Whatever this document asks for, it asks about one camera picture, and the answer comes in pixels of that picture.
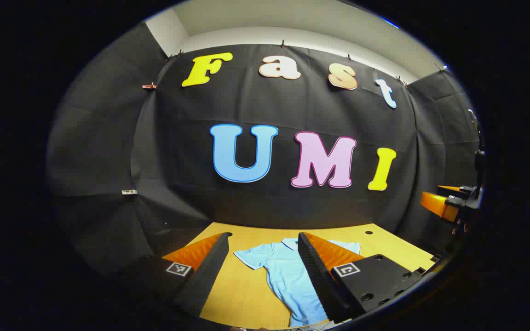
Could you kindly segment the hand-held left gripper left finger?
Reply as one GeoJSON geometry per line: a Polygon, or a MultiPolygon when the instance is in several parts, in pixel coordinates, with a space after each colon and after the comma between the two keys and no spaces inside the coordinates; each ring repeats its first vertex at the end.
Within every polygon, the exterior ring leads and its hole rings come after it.
{"type": "Polygon", "coordinates": [[[152,304],[198,318],[229,253],[229,237],[218,233],[162,257],[145,255],[118,272],[118,283],[152,304]]]}

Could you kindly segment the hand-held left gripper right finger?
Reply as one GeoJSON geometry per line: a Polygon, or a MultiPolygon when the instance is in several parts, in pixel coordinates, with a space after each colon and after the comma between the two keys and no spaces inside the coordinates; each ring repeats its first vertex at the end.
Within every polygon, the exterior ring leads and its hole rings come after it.
{"type": "Polygon", "coordinates": [[[383,254],[363,257],[307,232],[299,233],[297,247],[316,295],[334,323],[356,319],[395,300],[426,272],[408,270],[383,254]]]}

